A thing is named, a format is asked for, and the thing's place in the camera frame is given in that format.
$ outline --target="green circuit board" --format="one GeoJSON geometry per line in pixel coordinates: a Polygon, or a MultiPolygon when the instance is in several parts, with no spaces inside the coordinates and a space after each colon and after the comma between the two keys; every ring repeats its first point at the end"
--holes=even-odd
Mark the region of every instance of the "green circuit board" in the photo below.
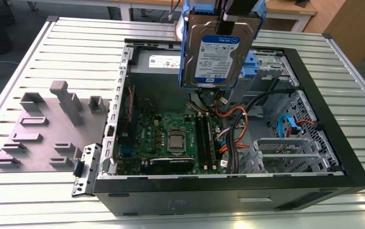
{"type": "MultiPolygon", "coordinates": [[[[218,126],[218,118],[212,118],[212,125],[218,126]]],[[[198,161],[194,114],[141,114],[135,131],[135,145],[130,150],[133,155],[119,163],[121,175],[142,175],[142,159],[160,157],[190,157],[196,159],[194,169],[185,174],[217,174],[213,168],[204,169],[198,161]],[[184,152],[169,151],[169,135],[184,135],[184,152]]]]}

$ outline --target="barcode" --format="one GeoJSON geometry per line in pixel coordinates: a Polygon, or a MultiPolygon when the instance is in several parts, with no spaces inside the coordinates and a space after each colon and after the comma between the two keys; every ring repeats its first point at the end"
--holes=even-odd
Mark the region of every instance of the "barcode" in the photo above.
{"type": "Polygon", "coordinates": [[[221,160],[221,167],[228,167],[228,161],[225,161],[225,160],[221,160]]]}

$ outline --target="label sticker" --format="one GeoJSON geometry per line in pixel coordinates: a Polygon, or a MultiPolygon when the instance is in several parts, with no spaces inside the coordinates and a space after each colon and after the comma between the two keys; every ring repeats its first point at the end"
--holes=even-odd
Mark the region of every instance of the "label sticker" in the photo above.
{"type": "Polygon", "coordinates": [[[150,56],[149,68],[180,68],[181,56],[150,56]]]}
{"type": "Polygon", "coordinates": [[[221,167],[228,168],[228,161],[221,160],[221,167]]]}
{"type": "Polygon", "coordinates": [[[241,38],[206,35],[201,40],[196,78],[202,83],[222,82],[229,75],[233,58],[230,54],[240,46],[241,38]]]}
{"type": "Polygon", "coordinates": [[[226,104],[226,103],[228,103],[228,99],[225,99],[224,97],[221,97],[221,102],[222,102],[224,104],[226,104]]]}

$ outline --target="red cable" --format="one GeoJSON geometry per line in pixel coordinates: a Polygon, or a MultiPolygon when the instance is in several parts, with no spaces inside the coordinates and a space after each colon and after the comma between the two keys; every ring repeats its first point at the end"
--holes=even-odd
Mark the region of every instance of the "red cable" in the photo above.
{"type": "MultiPolygon", "coordinates": [[[[312,125],[316,124],[316,123],[315,123],[313,121],[311,121],[311,120],[300,120],[300,121],[297,121],[297,124],[301,124],[301,123],[309,123],[309,124],[312,124],[312,125]]],[[[288,130],[285,137],[289,137],[290,135],[292,135],[292,129],[288,130]]]]}

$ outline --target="slotted metal surface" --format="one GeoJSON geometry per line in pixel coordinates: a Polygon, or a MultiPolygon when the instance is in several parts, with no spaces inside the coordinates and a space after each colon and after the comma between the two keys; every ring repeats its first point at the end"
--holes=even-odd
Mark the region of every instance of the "slotted metal surface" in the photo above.
{"type": "MultiPolygon", "coordinates": [[[[67,80],[79,98],[110,98],[118,86],[125,38],[174,39],[174,26],[61,18],[47,22],[0,95],[0,146],[21,113],[25,92],[53,96],[67,80]]],[[[365,167],[365,83],[320,34],[261,31],[258,46],[296,48],[365,167]]],[[[0,174],[0,225],[42,228],[365,228],[365,190],[303,211],[114,217],[97,198],[71,198],[71,173],[0,174]]]]}

